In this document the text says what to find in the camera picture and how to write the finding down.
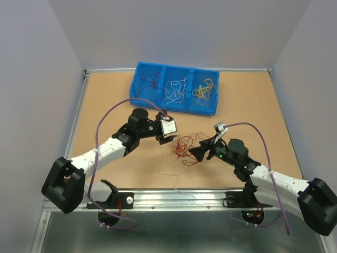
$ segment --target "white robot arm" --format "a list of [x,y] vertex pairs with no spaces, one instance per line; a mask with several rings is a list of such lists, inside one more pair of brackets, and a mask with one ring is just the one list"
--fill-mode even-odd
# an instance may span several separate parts
[[207,160],[217,157],[232,165],[234,174],[246,182],[241,194],[232,196],[230,192],[226,193],[227,207],[254,207],[258,203],[280,207],[272,173],[285,211],[303,219],[317,233],[329,235],[337,224],[337,196],[329,186],[318,178],[307,181],[270,171],[248,156],[248,148],[243,141],[231,139],[227,144],[221,139],[229,126],[218,123],[214,126],[214,137],[200,141],[199,147],[190,149],[199,162],[209,151]]
[[[80,203],[90,202],[88,197],[89,184],[86,180],[93,174],[95,157],[98,153],[97,170],[108,163],[122,158],[138,147],[140,139],[155,137],[160,144],[172,141],[176,135],[165,137],[177,131],[173,118],[160,113],[154,121],[148,118],[145,109],[135,109],[124,124],[97,150],[69,160],[61,157],[57,159],[42,187],[42,194],[47,197],[64,213],[72,212]],[[116,188],[106,180],[93,184],[91,199],[105,202]]]

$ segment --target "wooden table surface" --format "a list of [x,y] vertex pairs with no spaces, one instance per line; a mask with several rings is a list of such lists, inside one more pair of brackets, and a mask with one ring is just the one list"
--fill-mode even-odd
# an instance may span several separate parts
[[[131,72],[92,73],[86,90],[71,157],[93,149],[95,130],[99,120],[117,102],[129,98]],[[103,122],[99,134],[103,143],[124,123],[135,107],[124,103],[117,107]],[[149,118],[157,111],[148,109]],[[214,135],[213,125],[223,121],[253,123],[263,134],[271,156],[272,169],[295,178],[302,178],[298,162],[277,102],[276,95],[266,72],[221,72],[219,103],[215,116],[200,116],[170,112],[177,122],[178,134],[190,135],[203,132]],[[259,135],[250,126],[229,128],[224,140],[237,138],[244,141],[252,159],[267,166],[266,154]],[[106,179],[119,188],[173,188],[173,174],[184,169],[181,160],[171,155],[168,144],[159,146],[154,138],[141,140],[140,146],[128,156],[106,165],[96,174],[96,180]],[[242,187],[233,167],[213,158],[187,167],[179,176],[177,188]]]

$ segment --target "gray wall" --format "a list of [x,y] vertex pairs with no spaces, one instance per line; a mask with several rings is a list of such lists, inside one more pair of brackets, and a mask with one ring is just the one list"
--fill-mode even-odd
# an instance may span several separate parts
[[29,252],[83,71],[46,0],[2,1],[0,34],[0,251]]
[[[306,179],[337,192],[337,1],[313,0],[272,70]],[[334,231],[337,242],[337,229]]]
[[310,0],[49,0],[85,69],[271,67]]

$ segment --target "wire bundle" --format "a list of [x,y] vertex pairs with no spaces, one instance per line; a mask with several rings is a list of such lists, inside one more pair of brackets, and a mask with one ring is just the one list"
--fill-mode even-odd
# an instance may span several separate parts
[[164,87],[166,98],[163,99],[162,103],[166,99],[170,100],[166,104],[170,104],[172,102],[175,102],[176,104],[182,103],[187,92],[187,79],[188,77],[185,77],[183,80],[180,81],[167,81]]
[[202,139],[199,136],[200,133],[192,133],[192,134],[186,135],[186,136],[178,135],[177,138],[176,138],[176,141],[174,141],[174,142],[172,142],[172,144],[168,145],[170,147],[171,151],[172,151],[171,155],[175,153],[178,156],[178,159],[180,157],[191,158],[192,159],[191,162],[187,161],[186,159],[182,160],[182,163],[184,165],[188,166],[188,167],[193,166],[196,163],[198,163],[196,158],[189,152],[189,149],[194,148],[193,143],[195,142],[197,137]]
[[159,82],[159,80],[160,80],[160,77],[161,77],[161,73],[160,73],[160,72],[157,72],[157,73],[155,73],[155,74],[153,75],[152,81],[151,81],[151,80],[148,80],[148,79],[146,79],[146,78],[141,77],[142,80],[146,80],[146,81],[150,82],[151,84],[150,84],[150,85],[147,85],[147,86],[144,86],[144,87],[142,87],[140,90],[138,90],[138,91],[137,91],[137,94],[136,94],[136,98],[138,97],[138,94],[139,94],[143,89],[145,89],[145,88],[153,87],[153,88],[155,88],[155,89],[157,90],[157,88],[158,88],[158,87],[157,87],[157,84],[158,84],[158,82]]
[[196,101],[198,102],[198,104],[200,104],[201,106],[206,106],[208,100],[210,100],[210,95],[212,92],[212,89],[214,88],[214,84],[212,79],[205,79],[204,84],[206,84],[205,87],[203,87],[202,85],[199,85],[198,89],[195,89],[192,91],[192,95],[196,96],[197,99]]

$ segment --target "purple wire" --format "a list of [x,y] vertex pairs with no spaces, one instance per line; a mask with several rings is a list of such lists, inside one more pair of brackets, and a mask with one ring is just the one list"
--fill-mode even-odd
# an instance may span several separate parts
[[[143,102],[146,102],[148,104],[150,104],[152,107],[156,108],[158,111],[160,111],[161,114],[163,114],[164,116],[168,116],[167,114],[165,114],[160,108],[158,108],[155,104],[151,103],[150,101],[148,100],[145,100],[145,99],[140,99],[140,98],[131,98],[131,99],[125,99],[119,103],[117,103],[116,105],[114,105],[113,107],[111,107],[105,114],[104,116],[102,117],[102,119],[100,120],[100,122],[98,123],[98,126],[96,128],[96,135],[95,135],[95,146],[96,146],[96,150],[98,149],[99,145],[98,145],[98,132],[100,130],[100,126],[101,124],[103,123],[103,121],[105,120],[105,118],[109,115],[109,113],[115,109],[117,106],[127,102],[127,101],[131,101],[131,100],[140,100],[140,101],[143,101]],[[97,202],[95,202],[92,198],[91,198],[91,189],[93,187],[93,183],[94,183],[94,180],[95,180],[95,174],[96,174],[96,171],[97,171],[97,164],[98,164],[98,153],[96,152],[95,154],[95,163],[94,163],[94,169],[93,169],[93,174],[92,174],[92,177],[91,177],[91,181],[90,181],[90,184],[89,184],[89,189],[88,189],[88,197],[90,199],[90,201],[95,205],[97,206],[99,209],[101,209],[103,212],[105,212],[107,215],[110,215],[114,218],[117,218],[117,219],[122,219],[122,220],[126,220],[126,221],[130,221],[133,223],[133,225],[129,226],[129,227],[124,227],[124,228],[118,228],[118,227],[109,227],[109,229],[116,229],[116,230],[125,230],[125,229],[130,229],[130,228],[134,228],[137,226],[137,222],[135,220],[132,220],[130,218],[127,218],[127,217],[122,217],[122,216],[118,216],[118,215],[115,215],[107,210],[105,210],[103,207],[101,207]]]
[[[233,127],[235,125],[250,125],[252,128],[254,128],[257,131],[257,133],[261,137],[261,140],[262,140],[263,145],[264,145],[265,153],[267,155],[268,170],[271,172],[272,171],[272,166],[271,166],[270,156],[269,156],[269,152],[268,152],[268,149],[267,149],[267,144],[265,143],[265,139],[262,136],[262,133],[257,129],[256,126],[254,126],[253,124],[248,123],[248,122],[233,123],[233,124],[226,125],[226,127],[229,128],[229,127]],[[280,194],[280,191],[279,191],[279,187],[276,184],[276,181],[275,181],[273,173],[270,173],[270,178],[272,179],[272,182],[273,182],[273,185],[274,185],[274,189],[275,189],[275,192],[276,192],[276,196],[277,196],[277,199],[278,199],[279,204],[280,204],[280,208],[281,208],[281,211],[282,211],[282,216],[284,218],[285,230],[286,230],[286,233],[289,236],[290,235],[289,221],[288,221],[288,218],[286,216],[284,205],[283,205],[282,200],[281,200],[281,194]]]

